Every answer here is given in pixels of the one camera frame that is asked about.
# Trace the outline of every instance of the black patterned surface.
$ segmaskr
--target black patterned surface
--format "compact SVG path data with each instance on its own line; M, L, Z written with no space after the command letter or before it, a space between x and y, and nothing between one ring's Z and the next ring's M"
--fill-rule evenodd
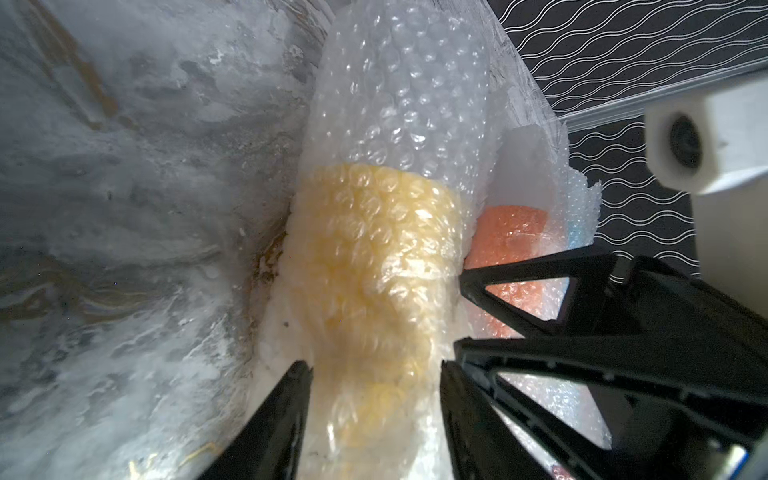
M488 0L557 114L768 57L764 0Z
M569 140L571 166L586 174L590 185L603 183L595 244L622 256L623 265L646 255L697 275L690 198L662 187L648 170L643 118L580 131Z

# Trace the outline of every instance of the gray marble surface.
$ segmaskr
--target gray marble surface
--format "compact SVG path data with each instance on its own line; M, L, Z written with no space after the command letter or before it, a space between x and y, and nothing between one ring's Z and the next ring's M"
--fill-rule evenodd
M193 478L244 422L333 14L0 5L0 478Z

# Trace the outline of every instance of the orange object wrapped in bubble wrap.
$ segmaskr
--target orange object wrapped in bubble wrap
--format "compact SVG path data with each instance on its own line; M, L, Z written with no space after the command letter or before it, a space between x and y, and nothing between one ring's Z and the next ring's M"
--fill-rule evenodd
M537 257L547 218L547 212L543 210L519 205L486 208L478 218L477 231L464 268L501 265ZM541 282L503 283L489 286L488 291L519 309L541 315ZM474 305L469 308L474 313L469 315L469 319L476 336L519 336L490 313Z

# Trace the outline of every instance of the yellow object wrapped in bubble wrap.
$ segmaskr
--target yellow object wrapped in bubble wrap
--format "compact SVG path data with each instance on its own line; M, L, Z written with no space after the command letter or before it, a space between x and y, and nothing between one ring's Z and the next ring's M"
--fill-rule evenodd
M464 333L450 332L487 93L463 21L410 2L337 16L257 346L273 373L290 357L314 368L306 478L449 466L435 457L439 363Z

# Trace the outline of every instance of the white object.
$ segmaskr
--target white object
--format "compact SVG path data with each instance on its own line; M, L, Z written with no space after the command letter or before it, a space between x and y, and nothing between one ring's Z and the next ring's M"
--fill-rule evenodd
M694 194L733 188L768 171L768 74L731 81L645 110L648 168L665 186ZM698 167L673 155L670 129L683 116L700 139Z

